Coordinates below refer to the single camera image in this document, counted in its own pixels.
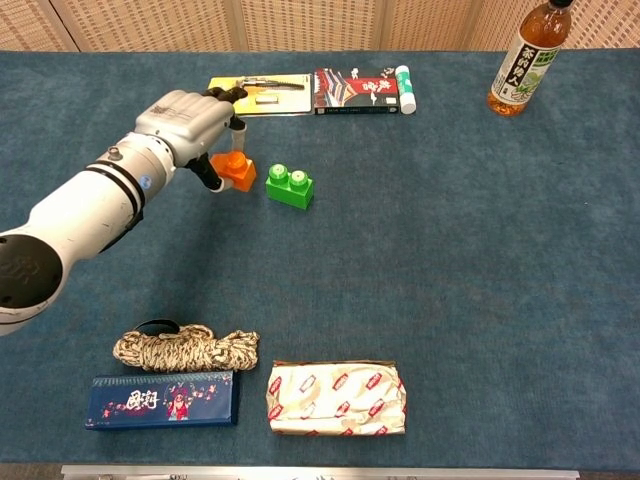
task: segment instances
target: green lego brick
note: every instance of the green lego brick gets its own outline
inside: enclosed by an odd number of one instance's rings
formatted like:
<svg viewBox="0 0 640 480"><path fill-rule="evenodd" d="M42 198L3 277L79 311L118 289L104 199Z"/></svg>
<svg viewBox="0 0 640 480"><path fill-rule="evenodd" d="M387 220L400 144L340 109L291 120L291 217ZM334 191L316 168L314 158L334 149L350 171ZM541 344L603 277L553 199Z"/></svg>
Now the green lego brick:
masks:
<svg viewBox="0 0 640 480"><path fill-rule="evenodd" d="M313 198L313 180L302 170L289 173L281 163L272 165L267 178L267 196L277 202L306 210Z"/></svg>

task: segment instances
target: coiled rope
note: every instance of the coiled rope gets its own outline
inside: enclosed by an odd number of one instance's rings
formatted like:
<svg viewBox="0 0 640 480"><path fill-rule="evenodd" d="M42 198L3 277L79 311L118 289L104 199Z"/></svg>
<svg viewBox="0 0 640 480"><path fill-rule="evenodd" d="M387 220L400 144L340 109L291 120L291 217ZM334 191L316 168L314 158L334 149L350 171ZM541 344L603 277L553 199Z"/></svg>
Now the coiled rope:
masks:
<svg viewBox="0 0 640 480"><path fill-rule="evenodd" d="M256 332L236 330L216 339L204 325L180 326L178 333L126 332L113 347L124 364L154 372L251 370L258 363Z"/></svg>

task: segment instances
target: blue box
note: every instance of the blue box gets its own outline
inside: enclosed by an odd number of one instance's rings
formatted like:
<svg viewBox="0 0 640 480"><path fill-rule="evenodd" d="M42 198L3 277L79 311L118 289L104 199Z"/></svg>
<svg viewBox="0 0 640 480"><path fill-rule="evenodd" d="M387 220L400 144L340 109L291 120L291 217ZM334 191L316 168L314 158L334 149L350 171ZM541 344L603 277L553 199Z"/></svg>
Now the blue box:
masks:
<svg viewBox="0 0 640 480"><path fill-rule="evenodd" d="M88 430L235 425L238 378L233 371L93 379Z"/></svg>

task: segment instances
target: white glue stick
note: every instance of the white glue stick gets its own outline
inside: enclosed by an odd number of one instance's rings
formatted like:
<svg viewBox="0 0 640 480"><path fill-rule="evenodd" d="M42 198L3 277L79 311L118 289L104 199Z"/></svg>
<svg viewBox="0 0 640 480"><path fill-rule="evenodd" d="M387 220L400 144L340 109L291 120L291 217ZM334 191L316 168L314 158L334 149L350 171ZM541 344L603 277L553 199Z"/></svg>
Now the white glue stick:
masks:
<svg viewBox="0 0 640 480"><path fill-rule="evenodd" d="M410 114L416 111L416 97L413 95L413 86L409 77L409 67L400 65L396 68L396 80L400 93L400 111Z"/></svg>

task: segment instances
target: wrapped package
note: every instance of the wrapped package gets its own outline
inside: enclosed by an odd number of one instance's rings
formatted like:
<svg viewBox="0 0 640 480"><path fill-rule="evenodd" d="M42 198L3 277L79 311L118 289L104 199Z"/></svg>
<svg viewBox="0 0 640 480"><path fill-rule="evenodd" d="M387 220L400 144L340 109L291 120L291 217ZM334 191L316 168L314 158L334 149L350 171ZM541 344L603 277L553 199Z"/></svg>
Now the wrapped package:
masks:
<svg viewBox="0 0 640 480"><path fill-rule="evenodd" d="M266 398L267 418L275 433L405 432L407 392L393 362L275 362Z"/></svg>

